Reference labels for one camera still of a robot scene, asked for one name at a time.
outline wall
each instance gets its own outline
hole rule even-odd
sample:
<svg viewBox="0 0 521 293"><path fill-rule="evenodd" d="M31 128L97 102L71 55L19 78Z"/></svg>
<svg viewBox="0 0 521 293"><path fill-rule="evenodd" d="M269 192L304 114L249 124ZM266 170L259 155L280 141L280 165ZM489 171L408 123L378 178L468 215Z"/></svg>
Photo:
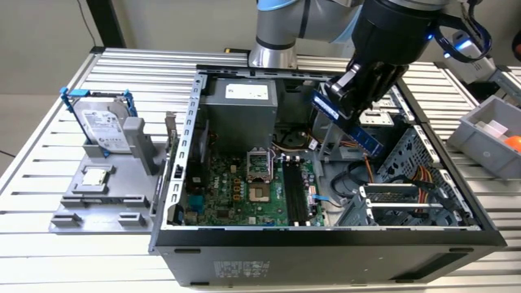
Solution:
<svg viewBox="0 0 521 293"><path fill-rule="evenodd" d="M101 44L85 0L81 4ZM0 38L0 93L57 94L92 47L76 1L0 1Z"/></svg>
<svg viewBox="0 0 521 293"><path fill-rule="evenodd" d="M215 51L251 49L256 35L255 0L115 0L124 37L140 49ZM298 40L298 54L338 55L341 46Z"/></svg>
<svg viewBox="0 0 521 293"><path fill-rule="evenodd" d="M131 48L215 51L252 48L255 0L113 0ZM87 22L101 40L81 0ZM497 63L520 65L509 51L521 29L521 0L484 0L476 17L494 37ZM56 94L92 47L75 0L0 1L0 93ZM298 54L338 56L342 47L298 40ZM422 60L441 60L432 44Z"/></svg>
<svg viewBox="0 0 521 293"><path fill-rule="evenodd" d="M249 49L255 43L256 4L253 0L115 0L120 19L128 18L125 39L143 49L223 51ZM460 7L450 13L460 15ZM510 51L521 29L521 0L484 0L476 17L494 38L494 58L500 64L520 62ZM342 47L324 42L298 40L298 54L340 56ZM428 47L421 61L442 60L438 45Z"/></svg>

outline green circuit board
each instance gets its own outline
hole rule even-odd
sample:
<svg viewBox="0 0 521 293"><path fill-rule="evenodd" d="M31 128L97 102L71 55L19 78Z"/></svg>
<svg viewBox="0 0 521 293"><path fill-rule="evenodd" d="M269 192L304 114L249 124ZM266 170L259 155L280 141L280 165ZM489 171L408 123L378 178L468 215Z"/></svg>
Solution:
<svg viewBox="0 0 521 293"><path fill-rule="evenodd" d="M300 165L301 172L314 176L309 162ZM309 196L309 187L317 188L314 180L304 183L304 195ZM324 225L320 204L314 205L316 216L309 219L310 225ZM211 159L208 188L204 194L204 210L197 215L199 226L288 226L288 207L284 192L284 173L281 161L273 162L273 179L270 183L247 181L247 156L215 156Z"/></svg>

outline hard drive label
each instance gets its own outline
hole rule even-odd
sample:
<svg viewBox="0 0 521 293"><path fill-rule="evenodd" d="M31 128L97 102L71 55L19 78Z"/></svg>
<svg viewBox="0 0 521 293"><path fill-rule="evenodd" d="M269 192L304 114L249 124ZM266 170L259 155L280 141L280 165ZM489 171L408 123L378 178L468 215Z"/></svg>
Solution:
<svg viewBox="0 0 521 293"><path fill-rule="evenodd" d="M84 110L87 129L100 147L113 153L131 151L117 116L109 111Z"/></svg>

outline motherboard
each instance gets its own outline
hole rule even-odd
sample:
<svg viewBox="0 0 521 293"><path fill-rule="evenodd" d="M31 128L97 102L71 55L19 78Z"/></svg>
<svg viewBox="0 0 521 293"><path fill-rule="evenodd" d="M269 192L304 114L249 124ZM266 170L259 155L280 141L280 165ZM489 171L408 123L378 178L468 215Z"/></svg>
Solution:
<svg viewBox="0 0 521 293"><path fill-rule="evenodd" d="M322 226L310 161L270 153L213 155L207 186L189 194L187 225Z"/></svg>

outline open computer tower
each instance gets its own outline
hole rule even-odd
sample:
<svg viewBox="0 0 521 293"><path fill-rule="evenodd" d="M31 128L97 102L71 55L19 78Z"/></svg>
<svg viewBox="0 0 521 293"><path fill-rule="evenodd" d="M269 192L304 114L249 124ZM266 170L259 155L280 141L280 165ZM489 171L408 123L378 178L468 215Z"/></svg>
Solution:
<svg viewBox="0 0 521 293"><path fill-rule="evenodd" d="M425 283L505 246L405 83L368 157L313 107L334 75L197 66L151 240L181 286Z"/></svg>

